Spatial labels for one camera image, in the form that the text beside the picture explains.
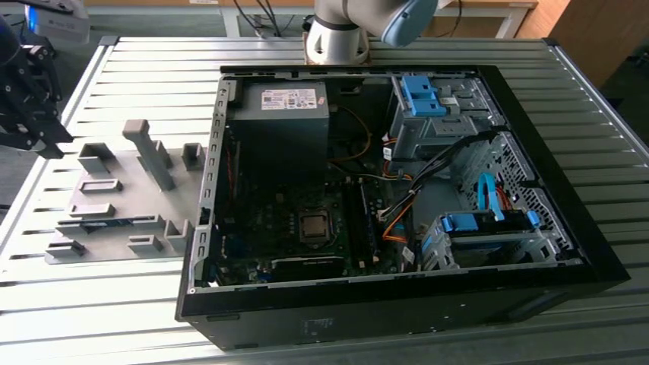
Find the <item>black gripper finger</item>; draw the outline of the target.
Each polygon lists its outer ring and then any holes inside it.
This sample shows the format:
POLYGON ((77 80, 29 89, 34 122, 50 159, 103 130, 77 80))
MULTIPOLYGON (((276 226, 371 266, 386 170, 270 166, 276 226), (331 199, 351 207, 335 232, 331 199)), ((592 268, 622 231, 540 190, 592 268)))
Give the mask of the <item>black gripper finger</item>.
POLYGON ((45 159, 62 159, 61 143, 70 143, 74 137, 62 124, 58 103, 62 101, 62 87, 54 64, 54 51, 47 46, 23 46, 27 65, 19 68, 27 96, 27 127, 38 137, 35 149, 45 159))
POLYGON ((2 70, 2 145, 30 151, 39 141, 34 120, 25 108, 25 92, 2 70))

